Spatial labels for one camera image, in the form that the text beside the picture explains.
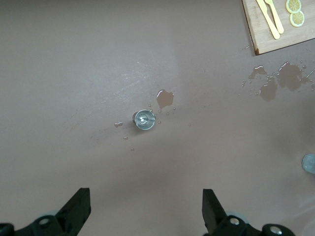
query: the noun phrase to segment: small metal cup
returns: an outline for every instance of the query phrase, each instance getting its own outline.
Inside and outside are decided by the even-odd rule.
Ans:
[[[315,174],[315,153],[305,155],[302,161],[302,166],[306,172]]]
[[[133,114],[132,121],[139,129],[148,130],[153,127],[156,121],[156,116],[148,110],[141,110]]]

